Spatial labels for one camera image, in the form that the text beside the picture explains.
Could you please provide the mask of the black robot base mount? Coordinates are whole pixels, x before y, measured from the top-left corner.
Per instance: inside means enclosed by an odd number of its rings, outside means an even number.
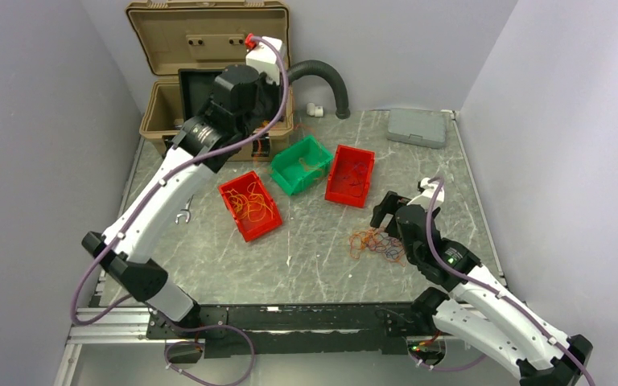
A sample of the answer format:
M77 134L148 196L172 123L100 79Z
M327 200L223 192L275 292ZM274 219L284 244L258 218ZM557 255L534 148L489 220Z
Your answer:
M200 323L209 331L186 332L151 313L150 340L197 338L207 359L254 352L315 354L378 351L404 355L405 345L435 336L431 317L411 302L319 303L281 305L203 305Z

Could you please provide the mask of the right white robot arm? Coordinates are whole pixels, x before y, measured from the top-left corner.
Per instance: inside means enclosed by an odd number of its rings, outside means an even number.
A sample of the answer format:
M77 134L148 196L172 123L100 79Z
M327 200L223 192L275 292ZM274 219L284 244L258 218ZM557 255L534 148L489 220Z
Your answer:
M454 335L500 364L521 385L574 385L584 374L592 343L538 317L503 286L468 248L444 238L428 211L394 191L373 209L371 224L392 218L386 233L429 281L411 305L414 329Z

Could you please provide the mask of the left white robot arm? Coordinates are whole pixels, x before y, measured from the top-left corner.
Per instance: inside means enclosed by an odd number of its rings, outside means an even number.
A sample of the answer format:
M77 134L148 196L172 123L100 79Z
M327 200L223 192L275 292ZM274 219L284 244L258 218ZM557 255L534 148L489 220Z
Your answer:
M290 81L283 63L229 65L194 116L184 121L163 162L130 207L84 249L127 293L157 310L187 338L200 326L200 305L153 258L155 242L184 204L241 147L267 133L286 110Z

